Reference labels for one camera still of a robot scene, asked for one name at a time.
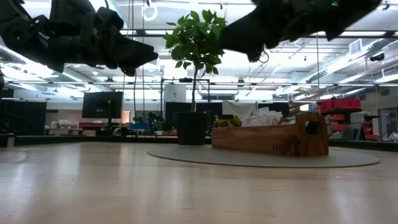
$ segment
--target ceiling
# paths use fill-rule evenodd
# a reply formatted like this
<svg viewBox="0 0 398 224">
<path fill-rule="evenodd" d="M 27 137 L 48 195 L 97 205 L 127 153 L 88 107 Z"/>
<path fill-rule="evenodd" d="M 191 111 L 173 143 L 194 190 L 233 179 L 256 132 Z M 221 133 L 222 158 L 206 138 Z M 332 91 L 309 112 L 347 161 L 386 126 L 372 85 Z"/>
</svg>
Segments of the ceiling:
<svg viewBox="0 0 398 224">
<path fill-rule="evenodd" d="M 32 16 L 45 15 L 49 17 L 50 12 L 50 1 L 49 0 L 25 0 L 25 8 L 27 12 Z M 202 9 L 211 9 L 216 11 L 218 15 L 224 15 L 228 24 L 236 21 L 237 19 L 245 16 L 247 13 L 254 9 L 254 6 L 248 0 L 224 0 L 223 9 L 220 9 L 220 1 L 217 0 L 152 0 L 150 1 L 151 7 L 147 8 L 147 1 L 122 1 L 122 0 L 108 0 L 110 8 L 117 10 L 119 15 L 125 21 L 125 29 L 157 29 L 157 30 L 169 30 L 170 26 L 166 22 L 176 22 L 181 16 L 188 14 L 191 10 L 200 11 Z M 91 0 L 94 7 L 104 6 L 103 0 Z M 378 10 L 370 13 L 366 17 L 362 18 L 357 23 L 353 24 L 348 30 L 398 30 L 398 23 L 395 18 L 398 16 L 398 0 L 389 0 L 388 3 L 391 5 L 388 10 L 383 11 L 384 5 L 381 5 Z M 153 19 L 143 17 L 143 13 L 146 17 L 154 17 Z M 173 67 L 174 62 L 171 60 L 168 50 L 165 50 L 165 40 L 161 37 L 135 37 L 137 41 L 143 42 L 154 46 L 155 51 L 159 53 L 160 57 L 156 61 L 148 63 L 141 67 L 138 71 L 137 82 L 154 82 L 155 84 L 143 85 L 141 88 L 146 90 L 156 90 L 160 88 L 157 82 L 160 82 L 162 77 L 173 78 L 173 75 L 169 74 L 167 70 Z M 377 39 L 367 40 L 369 42 L 376 41 Z M 357 41 L 352 38 L 340 37 L 335 40 L 328 42 L 326 39 L 302 38 L 295 42 L 284 42 L 274 49 L 267 50 L 269 54 L 269 61 L 266 64 L 261 62 L 249 63 L 246 55 L 227 51 L 227 53 L 221 59 L 222 64 L 218 65 L 219 75 L 212 75 L 210 78 L 212 82 L 231 83 L 237 82 L 239 78 L 243 78 L 246 83 L 302 83 L 304 78 L 310 74 L 310 72 L 316 70 L 318 67 L 323 68 L 328 65 L 331 60 L 335 60 L 341 54 L 345 54 L 349 50 L 349 45 Z M 9 77 L 7 80 L 22 80 L 22 81 L 50 81 L 54 83 L 33 83 L 28 84 L 33 89 L 42 91 L 53 91 L 56 87 L 62 86 L 57 82 L 105 82 L 110 78 L 115 82 L 134 82 L 133 77 L 125 77 L 120 69 L 111 70 L 105 66 L 91 68 L 87 65 L 76 65 L 68 64 L 65 65 L 65 73 L 63 75 L 54 73 L 48 75 L 48 77 L 39 77 L 42 70 L 48 71 L 40 65 L 36 65 L 24 57 L 18 57 L 15 52 L 10 51 L 1 43 L 2 48 L 0 49 L 0 60 L 5 66 L 15 65 L 21 63 L 21 61 L 29 62 L 28 66 L 19 68 L 21 74 L 19 76 Z M 333 73 L 325 75 L 320 79 L 320 83 L 339 83 L 345 78 L 352 77 L 361 72 L 366 71 L 370 68 L 376 68 L 384 65 L 387 62 L 395 60 L 395 55 L 398 54 L 396 50 L 396 44 L 390 45 L 388 48 L 383 49 L 386 57 L 380 62 L 371 62 L 360 57 L 356 60 L 345 63 L 339 66 L 339 69 L 333 71 Z M 386 68 L 389 73 L 394 73 L 395 67 Z M 187 72 L 175 71 L 172 72 L 181 73 L 186 77 L 193 76 L 193 68 L 189 67 Z M 381 70 L 374 72 L 370 75 L 357 78 L 349 83 L 369 83 L 371 79 L 375 80 L 379 76 L 383 76 Z M 76 84 L 75 91 L 84 92 L 87 89 L 90 91 L 110 91 L 125 88 L 132 88 L 132 85 L 86 85 Z M 9 88 L 14 89 L 26 89 L 26 86 L 11 86 Z M 361 86 L 352 86 L 354 89 L 362 89 Z M 271 86 L 245 86 L 244 90 L 247 92 L 267 90 L 264 94 L 275 94 L 277 89 L 284 89 L 285 86 L 271 85 Z M 237 89 L 237 86 L 221 86 L 215 85 L 211 88 L 212 90 L 230 90 Z M 323 95 L 330 95 L 329 93 L 347 93 L 353 91 L 353 88 L 336 88 L 335 86 L 326 86 L 323 88 L 326 92 Z M 310 94 L 313 91 L 318 91 L 317 86 L 305 86 L 296 88 L 292 91 L 288 91 L 290 97 L 294 99 L 302 94 Z M 278 97 L 288 98 L 287 94 L 278 94 Z"/>
</svg>

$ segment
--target circular platform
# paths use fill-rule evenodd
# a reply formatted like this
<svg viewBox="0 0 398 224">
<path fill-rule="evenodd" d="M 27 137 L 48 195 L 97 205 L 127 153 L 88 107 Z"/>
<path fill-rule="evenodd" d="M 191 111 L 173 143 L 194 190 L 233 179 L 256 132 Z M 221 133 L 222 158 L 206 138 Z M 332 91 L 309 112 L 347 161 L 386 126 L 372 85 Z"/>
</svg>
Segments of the circular platform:
<svg viewBox="0 0 398 224">
<path fill-rule="evenodd" d="M 212 149 L 211 146 L 179 145 L 150 149 L 148 154 L 176 161 L 248 167 L 334 168 L 368 166 L 380 162 L 379 158 L 372 155 L 333 149 L 333 147 L 329 147 L 328 156 L 315 157 L 275 156 L 254 152 Z"/>
</svg>

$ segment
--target red storage bin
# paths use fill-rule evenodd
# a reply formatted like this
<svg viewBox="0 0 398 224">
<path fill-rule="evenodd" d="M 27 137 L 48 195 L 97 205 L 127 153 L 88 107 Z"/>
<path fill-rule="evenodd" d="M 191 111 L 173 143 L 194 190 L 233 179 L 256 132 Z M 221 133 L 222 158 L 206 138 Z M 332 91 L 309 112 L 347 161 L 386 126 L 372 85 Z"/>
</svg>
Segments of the red storage bin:
<svg viewBox="0 0 398 224">
<path fill-rule="evenodd" d="M 361 101 L 359 99 L 343 98 L 336 100 L 321 100 L 321 102 L 321 111 L 361 108 Z"/>
</svg>

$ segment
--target black plant pot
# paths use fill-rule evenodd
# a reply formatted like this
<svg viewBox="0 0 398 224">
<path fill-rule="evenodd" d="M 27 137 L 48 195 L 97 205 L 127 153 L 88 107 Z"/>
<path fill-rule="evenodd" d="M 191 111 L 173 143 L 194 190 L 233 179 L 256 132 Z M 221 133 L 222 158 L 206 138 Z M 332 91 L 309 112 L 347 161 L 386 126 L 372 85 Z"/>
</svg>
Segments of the black plant pot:
<svg viewBox="0 0 398 224">
<path fill-rule="evenodd" d="M 180 145 L 201 146 L 205 143 L 210 115 L 207 113 L 181 112 L 173 114 Z"/>
</svg>

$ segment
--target yellow object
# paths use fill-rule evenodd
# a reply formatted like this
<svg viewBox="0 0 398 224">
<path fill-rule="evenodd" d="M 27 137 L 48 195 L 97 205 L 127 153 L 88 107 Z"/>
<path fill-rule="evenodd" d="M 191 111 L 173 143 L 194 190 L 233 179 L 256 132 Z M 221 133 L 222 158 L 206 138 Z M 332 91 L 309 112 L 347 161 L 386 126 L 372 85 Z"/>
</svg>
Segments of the yellow object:
<svg viewBox="0 0 398 224">
<path fill-rule="evenodd" d="M 215 127 L 241 127 L 242 121 L 235 115 L 215 115 Z"/>
</svg>

